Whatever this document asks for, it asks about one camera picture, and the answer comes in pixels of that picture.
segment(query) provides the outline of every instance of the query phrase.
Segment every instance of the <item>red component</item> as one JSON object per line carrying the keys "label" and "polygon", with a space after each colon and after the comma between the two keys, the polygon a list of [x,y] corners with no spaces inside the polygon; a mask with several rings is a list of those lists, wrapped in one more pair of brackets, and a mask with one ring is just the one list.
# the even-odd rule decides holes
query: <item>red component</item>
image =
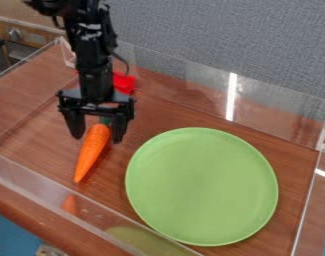
{"label": "red component", "polygon": [[132,95],[136,90],[134,76],[126,76],[124,73],[114,71],[114,88],[124,94]]}

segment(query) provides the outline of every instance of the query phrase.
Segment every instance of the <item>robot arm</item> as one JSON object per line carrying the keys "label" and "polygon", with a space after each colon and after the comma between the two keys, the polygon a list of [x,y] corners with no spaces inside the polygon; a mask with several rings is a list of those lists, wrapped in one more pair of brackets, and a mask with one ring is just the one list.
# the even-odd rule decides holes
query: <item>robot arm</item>
{"label": "robot arm", "polygon": [[105,0],[22,0],[42,15],[64,18],[69,42],[77,56],[80,88],[58,92],[60,111],[72,135],[81,138],[86,130],[85,115],[112,120],[113,141],[121,142],[128,123],[134,118],[134,99],[114,89],[113,55],[117,34]]}

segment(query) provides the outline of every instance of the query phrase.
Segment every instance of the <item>green plate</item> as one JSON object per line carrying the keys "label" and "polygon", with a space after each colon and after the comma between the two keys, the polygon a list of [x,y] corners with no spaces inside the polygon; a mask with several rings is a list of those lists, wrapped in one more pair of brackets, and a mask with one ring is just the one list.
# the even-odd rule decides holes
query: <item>green plate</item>
{"label": "green plate", "polygon": [[153,229],[201,246],[253,235],[279,199],[263,154],[239,137],[208,128],[177,129],[144,144],[129,164],[126,191]]}

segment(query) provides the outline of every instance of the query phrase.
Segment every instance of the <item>gray wall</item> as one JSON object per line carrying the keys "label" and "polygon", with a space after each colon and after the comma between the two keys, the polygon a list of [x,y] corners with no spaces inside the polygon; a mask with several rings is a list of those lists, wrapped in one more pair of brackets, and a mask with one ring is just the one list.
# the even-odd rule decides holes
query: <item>gray wall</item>
{"label": "gray wall", "polygon": [[325,0],[109,0],[120,39],[325,98]]}

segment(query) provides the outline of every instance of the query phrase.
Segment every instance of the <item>wooden table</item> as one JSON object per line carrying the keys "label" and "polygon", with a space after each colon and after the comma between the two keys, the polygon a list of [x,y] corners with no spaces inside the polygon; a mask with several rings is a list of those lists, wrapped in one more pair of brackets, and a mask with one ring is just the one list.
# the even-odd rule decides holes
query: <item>wooden table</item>
{"label": "wooden table", "polygon": [[[0,155],[142,223],[130,207],[124,184],[129,160],[142,143],[157,134],[181,127],[201,126],[227,131],[247,140],[269,160],[280,184],[280,202],[271,222],[249,239],[223,247],[192,248],[211,256],[289,255],[317,152],[207,113],[207,109],[220,109],[209,98],[216,93],[217,99],[221,99],[221,92],[136,68],[134,73],[140,78],[137,118],[130,123],[124,142],[112,146],[92,175],[76,185],[73,175],[81,141],[69,134],[54,97],[62,84],[76,83],[76,73],[57,58],[60,54],[57,46],[50,48],[0,78]],[[161,98],[163,94],[180,102],[192,102],[193,106]],[[267,109],[244,99],[237,104],[245,106],[237,116],[247,114],[248,110],[265,113],[263,121],[252,115],[251,122],[272,123],[275,117],[271,113],[275,111],[279,118],[292,120],[292,132],[304,133],[296,125],[304,122],[304,117]],[[320,129],[320,125],[312,122],[312,128]],[[70,255],[129,255],[2,184],[0,214]]]}

